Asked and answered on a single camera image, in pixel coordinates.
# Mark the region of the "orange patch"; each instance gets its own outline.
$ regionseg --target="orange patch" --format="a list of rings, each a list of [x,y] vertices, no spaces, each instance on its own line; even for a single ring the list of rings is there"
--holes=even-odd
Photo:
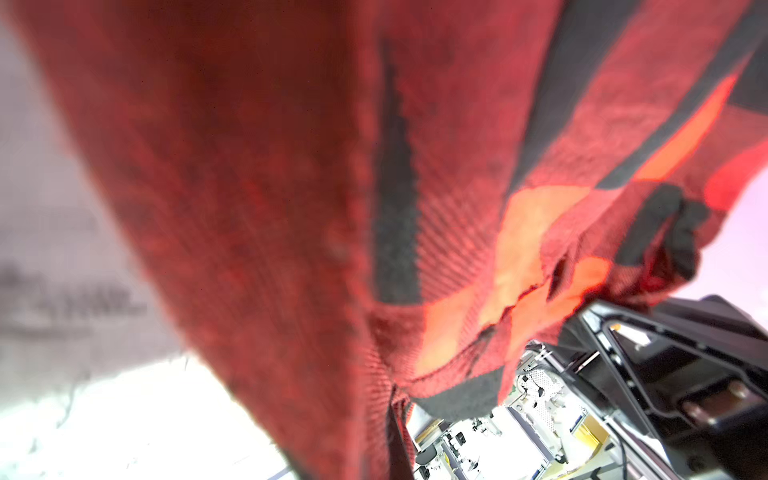
[[[653,157],[648,159],[648,162],[634,175],[634,179],[663,180],[670,171],[687,158],[723,110],[736,80],[736,75],[723,80],[693,117]]]
[[[512,310],[512,330],[507,350],[507,361],[516,359],[523,344],[536,333],[561,322],[573,314],[584,302],[584,295],[600,286],[611,271],[611,262],[588,257],[577,263],[568,290],[547,302],[551,280],[520,299]]]
[[[507,306],[517,303],[532,285],[544,281],[539,251],[552,224],[589,187],[548,186],[516,193],[509,201],[496,243],[493,291],[480,312],[478,330],[497,323]]]
[[[418,378],[444,366],[458,352],[464,319],[475,300],[475,285],[425,306],[422,349],[415,365]]]

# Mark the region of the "plaid shirt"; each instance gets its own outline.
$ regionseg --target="plaid shirt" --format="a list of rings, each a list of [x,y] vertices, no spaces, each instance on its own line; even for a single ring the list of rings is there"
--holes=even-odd
[[[482,415],[585,302],[665,298],[768,152],[764,0],[11,7],[178,329],[311,478],[409,478],[408,402]]]

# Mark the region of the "machinery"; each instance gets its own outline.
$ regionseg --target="machinery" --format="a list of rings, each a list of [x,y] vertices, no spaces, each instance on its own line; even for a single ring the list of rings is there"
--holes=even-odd
[[[543,348],[621,444],[625,477],[768,478],[768,336],[724,299],[598,301]]]
[[[597,301],[558,345],[530,343],[517,374],[488,417],[435,420],[416,437],[416,478],[768,479],[768,336],[718,296],[646,313]],[[508,465],[526,458],[527,473],[494,475],[478,434],[501,445],[515,429],[530,445],[504,451],[525,450]]]

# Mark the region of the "black cable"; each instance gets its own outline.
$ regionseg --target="black cable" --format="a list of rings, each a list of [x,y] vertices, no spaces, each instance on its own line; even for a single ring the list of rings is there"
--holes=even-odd
[[[530,373],[530,372],[534,372],[534,371],[536,371],[536,370],[548,370],[548,371],[550,371],[550,372],[553,372],[553,373],[557,374],[557,372],[555,372],[555,371],[554,371],[554,369],[551,369],[551,368],[547,368],[547,367],[546,367],[546,366],[544,366],[544,365],[537,365],[537,366],[535,366],[534,368],[532,368],[532,369],[530,369],[530,370],[527,370],[527,371],[525,371],[525,373],[523,373],[523,375],[525,375],[525,374],[527,374],[527,373]],[[563,381],[563,383],[565,383],[565,380],[563,380],[563,377],[562,377],[561,375],[559,375],[559,374],[558,374],[558,378],[559,378],[560,380],[562,380],[562,381]],[[544,387],[542,387],[541,385],[539,385],[539,384],[538,384],[538,382],[536,381],[536,379],[535,379],[535,378],[531,377],[531,381],[534,383],[534,385],[536,385],[536,386],[539,388],[539,392],[540,392],[540,391],[541,391],[541,390],[544,388]]]
[[[627,466],[627,450],[624,449],[624,440],[619,439],[619,446],[621,447],[621,458],[624,459],[622,465],[624,473],[622,473],[622,477],[624,480],[627,480],[627,477],[629,476],[629,467]]]
[[[515,371],[515,373],[517,375],[525,375],[526,373],[534,372],[536,370],[547,370],[547,371],[552,372],[555,375],[559,376],[563,381],[565,381],[565,379],[563,379],[562,372],[558,372],[557,370],[555,370],[554,368],[550,367],[549,365],[539,364],[539,365],[533,367],[530,370],[525,370],[523,368],[519,368],[519,369],[517,369],[517,371]]]

